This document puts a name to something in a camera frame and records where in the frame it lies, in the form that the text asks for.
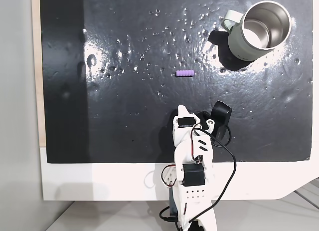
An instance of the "purple cylinder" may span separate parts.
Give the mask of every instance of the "purple cylinder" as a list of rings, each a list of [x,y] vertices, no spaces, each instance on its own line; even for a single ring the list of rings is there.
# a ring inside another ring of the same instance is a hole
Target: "purple cylinder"
[[[183,77],[183,76],[194,76],[194,70],[178,70],[176,71],[177,77]]]

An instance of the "wooden edge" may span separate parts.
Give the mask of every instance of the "wooden edge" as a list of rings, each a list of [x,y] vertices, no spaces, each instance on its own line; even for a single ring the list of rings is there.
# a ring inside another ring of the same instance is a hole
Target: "wooden edge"
[[[32,6],[33,55],[34,55],[35,92],[36,92],[36,107],[37,107],[37,117],[38,117],[39,145],[40,147],[46,147],[43,74],[42,74],[40,0],[31,0],[31,6]]]

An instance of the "mug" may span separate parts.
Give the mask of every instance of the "mug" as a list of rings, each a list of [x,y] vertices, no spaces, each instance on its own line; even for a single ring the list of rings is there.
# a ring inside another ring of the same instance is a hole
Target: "mug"
[[[241,60],[254,61],[285,42],[292,23],[281,4],[265,0],[254,4],[245,14],[229,10],[222,26],[229,33],[231,52]]]

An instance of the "black mat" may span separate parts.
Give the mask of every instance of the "black mat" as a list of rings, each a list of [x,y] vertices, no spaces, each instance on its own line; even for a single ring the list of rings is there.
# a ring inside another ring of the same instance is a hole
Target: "black mat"
[[[48,162],[172,162],[174,110],[210,112],[217,100],[233,108],[238,161],[308,159],[313,0],[274,0],[292,16],[291,36],[241,63],[220,18],[258,1],[41,0]],[[176,78],[180,69],[196,75]],[[231,157],[214,149],[214,161]]]

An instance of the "mug handle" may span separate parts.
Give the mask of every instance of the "mug handle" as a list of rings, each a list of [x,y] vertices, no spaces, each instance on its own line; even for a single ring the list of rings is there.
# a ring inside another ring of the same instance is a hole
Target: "mug handle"
[[[240,20],[241,18],[243,17],[243,14],[242,13],[239,13],[237,11],[234,11],[234,10],[229,10],[222,23],[221,23],[221,26],[228,32],[230,33],[231,32],[231,28],[233,28],[233,25],[231,23],[232,22],[235,22],[235,23],[240,23]]]

